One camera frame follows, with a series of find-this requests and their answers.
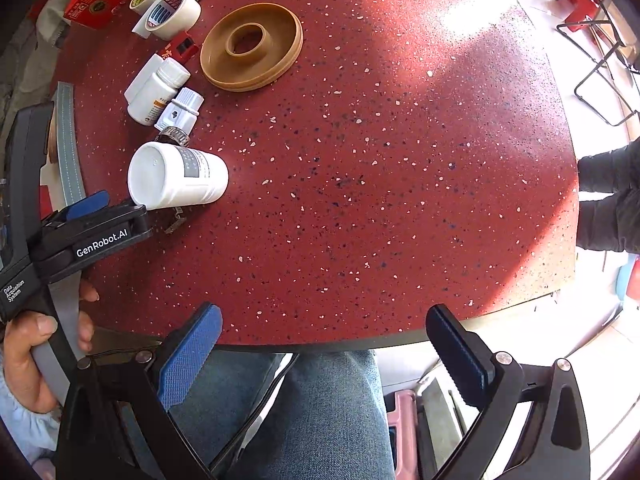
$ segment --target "red speckled table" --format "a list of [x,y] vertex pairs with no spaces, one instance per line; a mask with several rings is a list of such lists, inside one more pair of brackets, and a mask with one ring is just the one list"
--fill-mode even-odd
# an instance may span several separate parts
[[[574,152],[515,1],[202,0],[191,33],[261,1],[302,20],[298,61],[242,94],[187,63],[205,97],[192,146],[225,160],[229,187],[171,235],[172,212],[152,212],[150,240],[92,270],[98,323],[165,334],[209,300],[224,344],[396,344],[424,338],[434,303],[478,316],[572,277]],[[73,27],[56,75],[76,85],[85,187],[113,200],[155,134],[122,95],[163,44],[136,19]]]

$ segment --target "blue jeans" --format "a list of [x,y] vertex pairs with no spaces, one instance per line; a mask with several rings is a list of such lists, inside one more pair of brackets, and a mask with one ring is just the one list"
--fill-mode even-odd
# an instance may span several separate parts
[[[260,401],[281,355],[213,351],[174,420],[209,463]],[[226,480],[395,478],[370,351],[301,354]]]

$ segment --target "screw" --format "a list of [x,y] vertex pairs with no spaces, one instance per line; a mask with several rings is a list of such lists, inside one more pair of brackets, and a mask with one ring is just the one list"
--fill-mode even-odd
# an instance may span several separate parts
[[78,361],[79,370],[86,370],[89,366],[91,366],[91,359],[89,357],[83,357]]
[[136,354],[136,362],[141,365],[148,363],[153,358],[153,354],[149,350],[141,350]]
[[513,357],[507,354],[507,352],[498,352],[495,355],[495,360],[498,361],[501,365],[510,365],[513,361]]
[[571,363],[566,359],[558,359],[558,368],[564,370],[565,372],[568,372],[569,370],[571,370]]

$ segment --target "light blue sleeve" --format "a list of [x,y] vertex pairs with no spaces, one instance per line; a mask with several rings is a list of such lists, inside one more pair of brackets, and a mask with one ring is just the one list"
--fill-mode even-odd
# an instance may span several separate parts
[[2,352],[0,352],[0,417],[29,463],[33,464],[43,455],[55,451],[60,422],[52,413],[30,412],[17,401],[4,380]]

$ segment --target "hand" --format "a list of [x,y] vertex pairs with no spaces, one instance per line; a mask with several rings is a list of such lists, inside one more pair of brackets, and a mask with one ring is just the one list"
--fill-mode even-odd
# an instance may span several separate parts
[[[80,299],[98,301],[100,296],[86,280],[80,281]],[[9,322],[4,333],[4,378],[9,391],[27,410],[49,413],[58,401],[49,390],[36,363],[31,348],[44,343],[58,329],[51,316],[37,312],[23,312]],[[94,336],[94,323],[89,315],[80,311],[78,316],[78,346],[90,352]]]

